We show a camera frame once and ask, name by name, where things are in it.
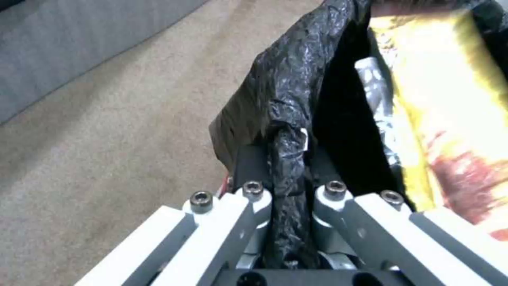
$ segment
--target crumpled plastic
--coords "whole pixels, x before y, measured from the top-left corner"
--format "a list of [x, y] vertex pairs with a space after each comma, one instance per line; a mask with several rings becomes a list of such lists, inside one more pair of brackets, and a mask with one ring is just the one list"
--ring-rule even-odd
[[379, 130], [383, 151], [390, 169], [397, 180], [395, 191], [404, 194], [402, 165], [397, 154], [396, 132], [393, 126], [393, 92], [388, 87], [376, 57], [370, 56], [355, 63], [355, 69], [363, 84], [365, 97]]
[[366, 38], [369, 0], [326, 0], [259, 54], [209, 130], [218, 159], [232, 170], [241, 145], [266, 143], [274, 183], [266, 268], [317, 268], [306, 199], [305, 153], [330, 62], [355, 35]]

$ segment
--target black metal plate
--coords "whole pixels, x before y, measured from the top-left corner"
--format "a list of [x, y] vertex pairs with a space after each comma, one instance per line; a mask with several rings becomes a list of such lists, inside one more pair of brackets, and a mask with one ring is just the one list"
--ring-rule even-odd
[[219, 286], [403, 286], [412, 285], [399, 271], [361, 270], [223, 270]]

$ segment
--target bolt hole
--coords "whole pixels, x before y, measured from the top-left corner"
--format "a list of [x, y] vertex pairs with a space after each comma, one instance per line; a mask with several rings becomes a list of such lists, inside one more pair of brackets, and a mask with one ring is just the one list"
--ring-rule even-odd
[[330, 182], [329, 186], [334, 189], [338, 189], [338, 190], [342, 190], [342, 189], [346, 188], [346, 186], [339, 181], [332, 181], [332, 182]]
[[204, 201], [208, 198], [208, 195], [205, 194], [205, 193], [197, 193], [194, 195], [194, 198], [197, 200], [197, 201]]
[[247, 189], [249, 189], [249, 190], [256, 190], [258, 188], [259, 188], [259, 184], [258, 183], [252, 182], [252, 183], [248, 183], [247, 184]]
[[237, 286], [267, 286], [266, 279], [263, 275], [258, 272], [249, 271], [243, 273], [238, 281], [236, 282]]
[[364, 228], [357, 229], [357, 233], [360, 238], [365, 238], [367, 235], [367, 231]]
[[353, 286], [383, 286], [383, 284], [374, 275], [362, 272], [353, 276]]

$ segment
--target carpet floor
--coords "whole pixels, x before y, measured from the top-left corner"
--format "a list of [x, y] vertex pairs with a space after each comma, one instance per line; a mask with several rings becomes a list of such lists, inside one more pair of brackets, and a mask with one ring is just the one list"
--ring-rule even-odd
[[215, 191], [208, 124], [321, 0], [211, 0], [0, 126], [0, 285], [70, 285], [160, 205]]

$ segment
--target metal joint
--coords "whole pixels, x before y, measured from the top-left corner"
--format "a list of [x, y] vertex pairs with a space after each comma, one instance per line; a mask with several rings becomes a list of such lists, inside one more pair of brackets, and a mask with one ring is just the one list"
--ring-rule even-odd
[[203, 214], [210, 211], [213, 208], [213, 197], [210, 192], [197, 191], [189, 198], [190, 209], [198, 214]]

